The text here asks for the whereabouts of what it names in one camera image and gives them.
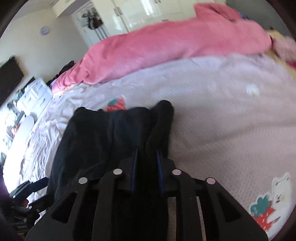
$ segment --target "silver screw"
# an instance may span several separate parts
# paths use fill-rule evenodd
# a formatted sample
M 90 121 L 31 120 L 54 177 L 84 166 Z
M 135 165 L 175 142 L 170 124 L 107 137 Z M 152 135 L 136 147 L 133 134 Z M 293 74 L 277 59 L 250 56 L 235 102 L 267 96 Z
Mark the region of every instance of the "silver screw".
M 181 175 L 181 171 L 179 170 L 179 169 L 174 169 L 173 171 L 172 171 L 172 173 L 175 175 L 175 176 L 178 176 L 178 175 Z
M 120 175 L 121 173 L 122 173 L 122 170 L 120 168 L 113 170 L 114 175 Z
M 213 184 L 216 183 L 216 180 L 214 178 L 210 177 L 210 178 L 207 179 L 207 183 L 213 185 Z
M 87 183 L 87 178 L 86 177 L 82 177 L 82 178 L 80 178 L 79 180 L 78 180 L 78 182 L 80 183 L 80 184 L 85 184 L 85 183 Z

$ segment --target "television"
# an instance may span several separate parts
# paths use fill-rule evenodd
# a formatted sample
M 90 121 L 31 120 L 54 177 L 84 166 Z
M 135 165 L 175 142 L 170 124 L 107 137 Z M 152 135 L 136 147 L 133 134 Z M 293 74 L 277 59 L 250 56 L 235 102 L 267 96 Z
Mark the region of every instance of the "television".
M 13 92 L 15 87 L 24 77 L 15 57 L 11 57 L 5 64 L 0 66 L 0 106 Z

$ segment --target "clock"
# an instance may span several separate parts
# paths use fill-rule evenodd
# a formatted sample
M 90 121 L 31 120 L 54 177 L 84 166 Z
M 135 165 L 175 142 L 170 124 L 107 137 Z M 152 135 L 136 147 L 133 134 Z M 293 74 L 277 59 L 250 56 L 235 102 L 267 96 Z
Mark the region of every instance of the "clock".
M 50 30 L 49 27 L 46 26 L 41 29 L 40 33 L 42 35 L 47 35 L 49 33 L 49 30 Z

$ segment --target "pink blanket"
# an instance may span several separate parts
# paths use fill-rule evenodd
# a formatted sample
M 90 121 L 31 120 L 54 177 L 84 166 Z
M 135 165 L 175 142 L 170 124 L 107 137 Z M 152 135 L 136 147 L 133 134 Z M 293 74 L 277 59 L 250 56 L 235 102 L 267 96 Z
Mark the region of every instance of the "pink blanket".
M 98 42 L 56 80 L 53 92 L 71 84 L 107 82 L 174 59 L 255 54 L 271 47 L 269 35 L 256 22 L 241 19 L 226 5 L 196 4 L 195 12 L 196 18 L 157 23 Z

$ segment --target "wrinkled white sheet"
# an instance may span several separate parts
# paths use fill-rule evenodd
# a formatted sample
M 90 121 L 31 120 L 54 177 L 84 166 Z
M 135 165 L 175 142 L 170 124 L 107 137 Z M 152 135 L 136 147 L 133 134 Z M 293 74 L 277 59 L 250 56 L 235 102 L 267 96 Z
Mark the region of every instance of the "wrinkled white sheet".
M 190 58 L 105 84 L 77 85 L 51 100 L 11 178 L 49 177 L 73 112 L 105 109 L 119 96 L 126 108 L 169 100 L 175 107 L 169 158 L 195 178 L 217 179 L 248 211 L 260 195 L 273 195 L 275 177 L 289 172 L 293 192 L 269 238 L 279 231 L 296 202 L 296 82 L 266 56 Z

